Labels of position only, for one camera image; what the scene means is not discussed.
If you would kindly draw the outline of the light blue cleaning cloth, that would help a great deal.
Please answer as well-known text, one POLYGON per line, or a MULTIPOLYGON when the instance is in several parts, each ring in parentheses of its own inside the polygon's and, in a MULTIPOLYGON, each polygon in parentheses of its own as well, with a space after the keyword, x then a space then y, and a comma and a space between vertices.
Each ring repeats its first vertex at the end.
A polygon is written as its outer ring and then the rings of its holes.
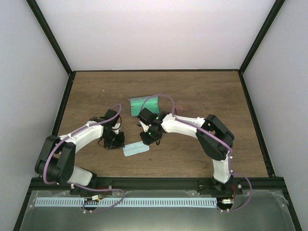
POLYGON ((125 145, 123 153, 125 157, 132 156, 139 153, 144 153, 150 150, 150 147, 142 141, 125 145))

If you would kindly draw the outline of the blue-grey glasses case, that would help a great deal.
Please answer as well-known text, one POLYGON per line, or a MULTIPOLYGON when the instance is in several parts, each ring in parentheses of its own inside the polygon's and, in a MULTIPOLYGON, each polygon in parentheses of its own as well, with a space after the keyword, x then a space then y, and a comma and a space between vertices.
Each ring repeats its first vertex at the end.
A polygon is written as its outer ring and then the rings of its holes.
POLYGON ((152 113, 157 114, 159 112, 158 97, 155 96, 150 99, 148 98, 149 96, 129 99, 132 117, 136 117, 139 114, 142 106, 143 108, 150 110, 152 113))

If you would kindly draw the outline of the pink transparent sunglasses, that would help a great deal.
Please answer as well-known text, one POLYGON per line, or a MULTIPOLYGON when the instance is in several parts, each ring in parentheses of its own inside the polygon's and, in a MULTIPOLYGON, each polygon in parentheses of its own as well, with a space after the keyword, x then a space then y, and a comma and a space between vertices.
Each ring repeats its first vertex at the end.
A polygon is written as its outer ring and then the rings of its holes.
POLYGON ((174 114, 177 115, 180 111, 188 111, 186 108, 176 105, 174 108, 174 114))

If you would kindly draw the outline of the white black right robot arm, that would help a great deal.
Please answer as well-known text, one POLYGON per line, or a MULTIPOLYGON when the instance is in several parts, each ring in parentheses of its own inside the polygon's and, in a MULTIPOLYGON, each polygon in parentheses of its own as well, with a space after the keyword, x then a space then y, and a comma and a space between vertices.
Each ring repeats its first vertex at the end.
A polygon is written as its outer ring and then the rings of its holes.
POLYGON ((155 114, 145 109, 137 118, 143 129, 140 137, 145 145, 159 145, 165 133, 196 138, 205 154, 213 161, 215 191, 224 194, 231 188, 230 157, 234 135, 215 115, 189 118, 168 112, 155 114))

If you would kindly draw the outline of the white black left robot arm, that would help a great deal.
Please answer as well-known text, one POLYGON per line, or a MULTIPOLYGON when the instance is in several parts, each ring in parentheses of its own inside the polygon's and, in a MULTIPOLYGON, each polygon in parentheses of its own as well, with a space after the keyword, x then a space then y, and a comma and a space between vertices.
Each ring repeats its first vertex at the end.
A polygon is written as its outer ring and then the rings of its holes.
POLYGON ((125 135, 121 130, 121 116, 114 118, 94 117, 84 126, 63 136, 46 138, 35 165, 45 184, 81 185, 87 194, 98 190, 97 175, 75 166, 77 152, 92 141, 107 149, 124 147, 125 135))

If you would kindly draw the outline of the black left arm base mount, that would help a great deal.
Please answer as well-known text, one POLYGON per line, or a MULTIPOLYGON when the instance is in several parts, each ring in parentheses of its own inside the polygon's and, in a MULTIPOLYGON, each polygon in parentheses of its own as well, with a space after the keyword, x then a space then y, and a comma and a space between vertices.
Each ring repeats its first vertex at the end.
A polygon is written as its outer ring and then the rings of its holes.
POLYGON ((103 190, 109 189, 112 183, 112 180, 108 180, 107 178, 94 176, 87 186, 80 187, 75 185, 74 188, 70 190, 70 194, 80 195, 81 197, 90 197, 97 194, 110 195, 111 192, 103 192, 103 190))

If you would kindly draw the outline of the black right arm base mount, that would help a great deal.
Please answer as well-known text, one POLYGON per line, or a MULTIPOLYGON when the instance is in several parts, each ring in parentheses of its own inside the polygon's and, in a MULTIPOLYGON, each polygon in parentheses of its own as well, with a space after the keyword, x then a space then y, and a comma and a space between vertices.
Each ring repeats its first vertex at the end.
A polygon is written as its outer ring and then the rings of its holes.
POLYGON ((200 194, 211 195, 211 196, 221 196, 221 195, 232 195, 235 191, 236 195, 243 194, 242 189, 238 188, 238 180, 234 180, 230 177, 226 183, 221 183, 216 179, 212 178, 201 178, 198 181, 200 194))

